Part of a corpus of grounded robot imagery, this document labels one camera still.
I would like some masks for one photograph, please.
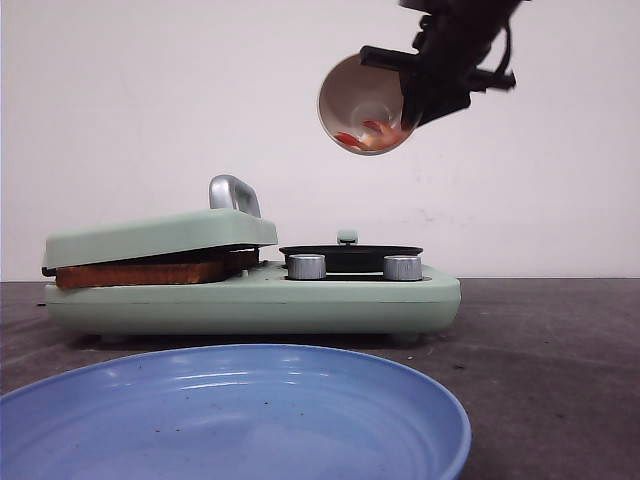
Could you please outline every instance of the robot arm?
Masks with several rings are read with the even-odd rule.
[[[516,84],[506,73],[511,55],[509,18],[522,0],[401,0],[424,11],[413,47],[417,54],[365,46],[363,65],[400,73],[403,128],[469,107],[470,92],[509,90]],[[477,68],[505,29],[506,47],[495,72]]]

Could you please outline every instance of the plastic plate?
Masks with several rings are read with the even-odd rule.
[[[230,345],[121,358],[5,395],[3,480],[455,479],[471,429],[378,357]]]

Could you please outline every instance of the black frying pan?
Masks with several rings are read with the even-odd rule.
[[[384,257],[387,255],[419,255],[418,247],[388,247],[386,245],[304,245],[301,247],[282,247],[285,262],[289,255],[315,253],[324,255],[327,272],[363,273],[381,272]]]

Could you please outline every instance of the table surface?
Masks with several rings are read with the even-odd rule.
[[[105,344],[48,318],[43,283],[3,283],[2,391],[134,353],[229,343],[347,348],[413,367],[469,414],[461,480],[640,479],[640,279],[466,279],[451,328],[385,335],[145,336]]]

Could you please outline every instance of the white backdrop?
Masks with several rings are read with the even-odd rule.
[[[56,230],[207,208],[219,173],[281,245],[353,227],[458,276],[640,275],[638,2],[526,2],[517,89],[378,157],[336,146],[315,102],[361,45],[409,50],[420,13],[393,0],[2,7],[3,280],[42,279]]]

